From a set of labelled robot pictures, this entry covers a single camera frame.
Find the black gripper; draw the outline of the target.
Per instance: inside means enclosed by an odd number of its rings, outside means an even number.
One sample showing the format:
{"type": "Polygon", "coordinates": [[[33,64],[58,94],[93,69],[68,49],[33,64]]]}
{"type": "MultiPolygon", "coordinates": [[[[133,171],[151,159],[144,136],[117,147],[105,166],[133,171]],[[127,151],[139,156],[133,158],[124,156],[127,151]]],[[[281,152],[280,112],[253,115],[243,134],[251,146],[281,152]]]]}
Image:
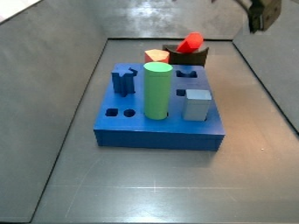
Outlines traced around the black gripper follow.
{"type": "Polygon", "coordinates": [[[247,13],[248,30],[251,33],[264,32],[273,24],[281,12],[281,0],[233,0],[247,13]]]}

